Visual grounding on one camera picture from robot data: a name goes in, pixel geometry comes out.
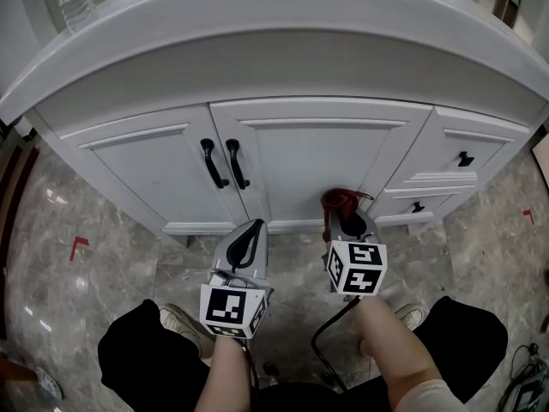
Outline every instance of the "marble tile floor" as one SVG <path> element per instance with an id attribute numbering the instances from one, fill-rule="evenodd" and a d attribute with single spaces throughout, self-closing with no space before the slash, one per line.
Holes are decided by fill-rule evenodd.
<path id="1" fill-rule="evenodd" d="M 494 312 L 507 325 L 507 357 L 468 403 L 472 411 L 496 410 L 518 345 L 537 342 L 549 358 L 547 337 L 539 334 L 549 312 L 542 278 L 549 261 L 549 195 L 530 147 L 434 228 L 411 235 L 407 227 L 390 227 L 381 233 L 389 245 L 384 286 L 401 282 L 428 306 L 447 294 Z M 175 303 L 196 317 L 199 287 L 218 239 L 191 238 L 188 248 L 156 239 L 47 145 L 39 149 L 12 234 L 5 312 L 9 340 L 29 365 L 51 372 L 66 399 L 54 401 L 24 384 L 7 383 L 6 389 L 17 411 L 128 411 L 100 383 L 100 338 L 146 298 Z M 525 209 L 534 223 L 522 215 Z M 70 262 L 75 236 L 88 239 L 89 246 Z M 319 234 L 269 238 L 269 279 L 276 291 L 255 340 L 260 372 L 269 361 L 281 379 L 322 383 L 324 368 L 311 336 L 345 304 L 328 291 L 323 249 Z M 319 340 L 348 385 L 378 375 L 375 364 L 357 354 L 357 340 L 350 316 Z"/>

